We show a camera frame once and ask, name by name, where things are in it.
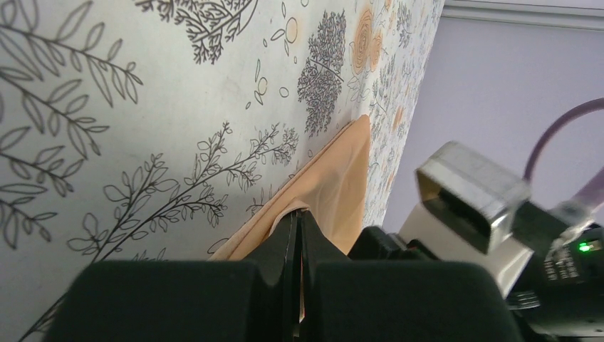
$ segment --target folded cloth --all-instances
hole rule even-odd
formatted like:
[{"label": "folded cloth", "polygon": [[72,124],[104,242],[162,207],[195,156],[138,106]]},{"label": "folded cloth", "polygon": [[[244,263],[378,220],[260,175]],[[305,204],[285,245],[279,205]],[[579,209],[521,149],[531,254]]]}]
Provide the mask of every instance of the folded cloth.
[{"label": "folded cloth", "polygon": [[344,127],[210,259],[243,259],[296,209],[310,210],[323,234],[348,253],[363,221],[369,147],[369,117],[363,115]]}]

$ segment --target wall trim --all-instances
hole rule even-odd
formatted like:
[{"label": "wall trim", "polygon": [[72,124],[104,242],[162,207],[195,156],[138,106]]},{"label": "wall trim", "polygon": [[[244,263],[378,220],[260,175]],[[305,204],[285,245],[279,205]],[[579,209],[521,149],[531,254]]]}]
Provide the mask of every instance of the wall trim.
[{"label": "wall trim", "polygon": [[604,31],[604,10],[446,0],[442,17]]}]

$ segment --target white wall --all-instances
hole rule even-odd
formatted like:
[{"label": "white wall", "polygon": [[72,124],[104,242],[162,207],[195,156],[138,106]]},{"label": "white wall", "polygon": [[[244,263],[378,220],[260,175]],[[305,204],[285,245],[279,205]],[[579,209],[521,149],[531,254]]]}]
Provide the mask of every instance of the white wall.
[{"label": "white wall", "polygon": [[[541,133],[604,96],[604,32],[440,21],[384,220],[397,231],[417,204],[414,170],[458,140],[519,175]],[[567,199],[604,165],[604,111],[571,123],[546,148],[533,200]],[[604,211],[598,215],[604,223]]]}]

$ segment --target orange fabric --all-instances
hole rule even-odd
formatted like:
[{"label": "orange fabric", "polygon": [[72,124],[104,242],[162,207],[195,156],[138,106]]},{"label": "orange fabric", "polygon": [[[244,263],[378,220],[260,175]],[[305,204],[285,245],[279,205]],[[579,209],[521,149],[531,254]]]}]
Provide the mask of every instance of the orange fabric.
[{"label": "orange fabric", "polygon": [[300,208],[309,209],[323,234],[348,253],[363,221],[369,147],[369,117],[364,115],[344,127],[210,259],[243,259],[285,214]]}]

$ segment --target patterned tablecloth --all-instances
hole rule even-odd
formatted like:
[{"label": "patterned tablecloth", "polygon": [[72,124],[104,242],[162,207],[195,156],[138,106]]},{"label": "patterned tablecloth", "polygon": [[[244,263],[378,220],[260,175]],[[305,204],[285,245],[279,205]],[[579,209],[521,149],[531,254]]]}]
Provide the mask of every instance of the patterned tablecloth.
[{"label": "patterned tablecloth", "polygon": [[0,1],[0,341],[90,263],[206,259],[362,114],[381,224],[442,5]]}]

